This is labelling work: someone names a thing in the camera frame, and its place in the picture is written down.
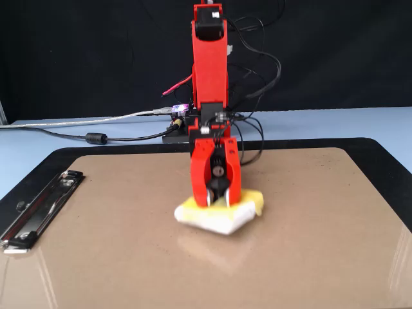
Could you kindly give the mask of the red gripper black motor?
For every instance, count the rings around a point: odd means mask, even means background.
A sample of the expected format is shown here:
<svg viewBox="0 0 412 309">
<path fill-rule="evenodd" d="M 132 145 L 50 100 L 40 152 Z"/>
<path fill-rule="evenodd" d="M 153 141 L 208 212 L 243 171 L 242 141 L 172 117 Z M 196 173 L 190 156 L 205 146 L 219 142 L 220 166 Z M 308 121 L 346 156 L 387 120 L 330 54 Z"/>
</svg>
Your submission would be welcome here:
<svg viewBox="0 0 412 309">
<path fill-rule="evenodd" d="M 193 197 L 199 207 L 210 205 L 206 184 L 211 177 L 226 177 L 230 181 L 225 193 L 227 206 L 239 202 L 241 167 L 238 144 L 234 137 L 223 137 L 215 142 L 211 138 L 195 140 L 191 155 L 191 185 Z"/>
</svg>

